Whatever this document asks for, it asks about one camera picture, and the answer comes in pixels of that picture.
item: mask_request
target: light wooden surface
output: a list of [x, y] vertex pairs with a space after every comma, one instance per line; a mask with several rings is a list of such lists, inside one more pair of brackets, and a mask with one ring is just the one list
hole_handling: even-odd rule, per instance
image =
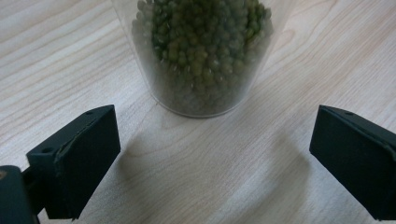
[[308, 147], [320, 104], [396, 132], [396, 1], [300, 1], [246, 101], [214, 119], [156, 104], [110, 1], [3, 0], [0, 27], [0, 164], [116, 107], [121, 154], [73, 223], [376, 223]]

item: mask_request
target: wood grain surface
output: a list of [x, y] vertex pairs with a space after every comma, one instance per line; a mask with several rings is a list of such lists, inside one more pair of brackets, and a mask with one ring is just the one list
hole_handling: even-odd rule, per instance
[[0, 27], [0, 164], [25, 169], [116, 107], [121, 154], [73, 223], [376, 223], [308, 148], [319, 105], [396, 133], [396, 1], [299, 1], [246, 101], [214, 119], [152, 99], [109, 0], [3, 0]]

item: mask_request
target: clear plastic container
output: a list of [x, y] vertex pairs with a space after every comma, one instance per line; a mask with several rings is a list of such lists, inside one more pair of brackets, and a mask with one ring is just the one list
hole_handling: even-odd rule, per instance
[[295, 0], [113, 0], [154, 98], [209, 118], [240, 103]]

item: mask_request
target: dried green pea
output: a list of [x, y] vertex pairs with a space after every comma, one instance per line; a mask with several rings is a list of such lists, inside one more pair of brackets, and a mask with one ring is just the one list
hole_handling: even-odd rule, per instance
[[187, 64], [186, 56], [180, 56], [177, 61], [178, 65], [185, 66]]
[[237, 73], [242, 72], [244, 70], [244, 63], [241, 60], [234, 60], [233, 61], [233, 70]]
[[164, 50], [163, 51], [163, 59], [168, 59], [168, 51], [167, 50]]
[[176, 49], [169, 49], [168, 57], [169, 57], [170, 61], [177, 62], [177, 59], [178, 59], [177, 56], [178, 55], [177, 55], [177, 50]]
[[202, 65], [199, 62], [193, 62], [191, 64], [191, 72], [195, 75], [195, 76], [200, 76], [202, 73]]
[[233, 73], [233, 66], [230, 63], [222, 63], [221, 72], [225, 75], [230, 75]]
[[265, 14], [265, 15], [264, 15], [264, 18], [265, 18], [266, 20], [269, 20], [269, 19], [271, 18], [271, 16], [272, 16], [271, 8], [268, 7], [267, 9], [265, 9], [265, 13], [264, 13], [264, 14]]
[[139, 1], [137, 2], [137, 8], [138, 8], [139, 10], [143, 11], [143, 10], [145, 9], [145, 6], [146, 6], [146, 2], [145, 2], [145, 1], [139, 0]]
[[245, 32], [245, 39], [250, 39], [253, 36], [254, 36], [254, 30], [251, 28], [247, 28]]
[[209, 68], [213, 71], [218, 71], [220, 68], [220, 61], [215, 57], [211, 57], [210, 59], [208, 59], [208, 65]]
[[260, 25], [256, 21], [250, 21], [248, 24], [249, 28], [252, 29], [255, 33], [260, 31]]
[[136, 18], [137, 18], [138, 21], [143, 21], [145, 19], [145, 15], [143, 14], [143, 12], [138, 11], [136, 13]]

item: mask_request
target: green pea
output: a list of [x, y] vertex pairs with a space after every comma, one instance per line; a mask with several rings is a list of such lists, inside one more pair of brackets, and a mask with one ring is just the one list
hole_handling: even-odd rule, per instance
[[220, 37], [221, 37], [222, 40], [225, 40], [225, 41], [227, 41], [227, 40], [229, 40], [231, 38], [231, 36], [230, 36], [230, 34], [228, 32], [222, 33]]
[[230, 42], [228, 43], [228, 46], [229, 46], [229, 48], [230, 48], [231, 50], [233, 50], [233, 51], [238, 51], [238, 50], [241, 49], [241, 44], [240, 44], [240, 42], [239, 42], [238, 40], [236, 40], [236, 39], [230, 41]]
[[216, 54], [217, 50], [218, 50], [218, 47], [216, 45], [209, 45], [206, 47], [206, 51], [209, 54]]
[[253, 36], [254, 36], [254, 30], [251, 28], [247, 28], [245, 32], [245, 39], [250, 39]]
[[249, 12], [248, 19], [250, 21], [256, 21], [258, 18], [257, 18], [256, 14], [254, 12]]
[[152, 11], [154, 12], [155, 15], [161, 15], [161, 13], [163, 12], [163, 9], [158, 5], [154, 5], [152, 7]]
[[154, 28], [154, 24], [152, 23], [152, 21], [146, 21], [145, 22], [145, 29], [152, 31]]
[[178, 36], [183, 36], [186, 34], [186, 32], [184, 31], [184, 29], [181, 26], [176, 28], [176, 33]]
[[166, 0], [155, 0], [155, 3], [164, 5], [167, 1]]
[[176, 40], [170, 42], [168, 44], [169, 49], [174, 49], [176, 52], [178, 52], [178, 42]]
[[202, 10], [201, 7], [198, 7], [197, 5], [195, 5], [195, 6], [193, 7], [193, 9], [192, 9], [192, 12], [193, 12], [195, 15], [201, 15], [201, 14], [203, 13], [203, 10]]
[[182, 89], [184, 95], [188, 95], [192, 91], [191, 84], [190, 85], [189, 84], [184, 85], [184, 87]]
[[190, 38], [190, 44], [191, 45], [196, 46], [196, 45], [198, 45], [198, 43], [199, 43], [199, 39], [198, 39], [197, 36], [193, 36], [193, 37]]
[[161, 35], [168, 34], [168, 31], [169, 31], [168, 24], [165, 23], [158, 28], [158, 33]]
[[168, 59], [168, 51], [167, 50], [164, 50], [163, 51], [163, 59]]
[[247, 27], [248, 26], [248, 18], [247, 17], [241, 18], [241, 20], [238, 22], [238, 26]]
[[188, 60], [190, 63], [194, 62], [194, 61], [195, 61], [194, 55], [189, 55], [189, 56], [187, 56], [187, 60]]
[[177, 62], [177, 50], [176, 49], [169, 49], [168, 57], [169, 60], [172, 62]]
[[225, 82], [225, 77], [222, 73], [215, 74], [215, 80], [220, 84]]
[[201, 40], [203, 44], [209, 45], [212, 42], [212, 35], [209, 33], [203, 34]]
[[225, 26], [226, 26], [228, 29], [234, 28], [234, 27], [235, 27], [235, 21], [234, 21], [232, 18], [229, 18], [229, 19], [226, 21]]
[[193, 49], [193, 48], [187, 49], [187, 55], [188, 56], [194, 56], [195, 55], [195, 49]]
[[143, 21], [145, 19], [145, 16], [144, 16], [143, 12], [138, 11], [136, 13], [136, 18], [137, 18], [138, 21]]
[[226, 56], [226, 57], [222, 57], [220, 59], [221, 63], [229, 63], [229, 64], [233, 64], [233, 57], [231, 56]]
[[249, 28], [252, 29], [255, 33], [260, 31], [260, 25], [256, 21], [250, 21], [248, 24]]
[[145, 18], [146, 18], [147, 20], [152, 20], [152, 18], [153, 18], [153, 13], [152, 13], [152, 10], [148, 9], [148, 7], [149, 7], [149, 6], [146, 6], [146, 7], [145, 7], [145, 11], [144, 11]]
[[204, 81], [204, 79], [202, 77], [200, 77], [200, 76], [194, 77], [195, 85], [201, 84], [203, 81]]
[[204, 20], [201, 17], [197, 17], [194, 20], [194, 26], [195, 27], [200, 27], [204, 24]]
[[237, 73], [242, 72], [244, 70], [244, 67], [245, 67], [245, 65], [241, 60], [237, 59], [237, 60], [233, 61], [233, 70], [235, 72], [237, 72]]
[[213, 80], [213, 73], [212, 70], [210, 70], [210, 68], [204, 68], [202, 72], [202, 76], [204, 78], [204, 81]]
[[170, 30], [170, 31], [169, 31], [169, 38], [170, 38], [171, 40], [174, 40], [174, 39], [177, 38], [177, 33], [176, 33], [175, 30]]
[[200, 49], [195, 51], [195, 57], [196, 58], [203, 58], [206, 59], [208, 56], [207, 52], [205, 51], [205, 49]]
[[230, 75], [233, 73], [233, 66], [230, 63], [223, 63], [221, 65], [221, 72], [225, 75]]
[[256, 56], [256, 54], [255, 54], [252, 50], [249, 51], [249, 52], [247, 53], [247, 55], [246, 55], [245, 61], [246, 61], [247, 63], [255, 63], [255, 62], [257, 62], [257, 56]]
[[154, 36], [154, 43], [160, 46], [165, 46], [168, 43], [169, 38], [167, 35], [155, 35]]
[[187, 64], [186, 56], [179, 57], [177, 62], [178, 62], [178, 65], [185, 66]]
[[221, 47], [218, 50], [218, 56], [219, 57], [227, 57], [230, 55], [230, 50], [226, 47]]
[[191, 71], [195, 76], [200, 76], [202, 73], [202, 65], [199, 62], [193, 62], [191, 64]]
[[203, 26], [198, 27], [198, 28], [196, 29], [195, 33], [196, 33], [197, 35], [203, 35], [203, 34], [205, 34], [205, 33], [206, 33], [205, 27], [203, 27]]
[[213, 71], [218, 71], [220, 68], [220, 61], [216, 57], [211, 57], [208, 59], [208, 65]]
[[186, 57], [186, 53], [183, 50], [181, 50], [178, 52], [178, 57]]
[[202, 84], [202, 83], [196, 84], [195, 89], [197, 90], [198, 93], [205, 94], [205, 85], [204, 84]]
[[268, 7], [267, 9], [265, 9], [264, 18], [266, 20], [269, 20], [271, 18], [271, 16], [272, 16], [272, 11], [271, 11], [271, 8]]

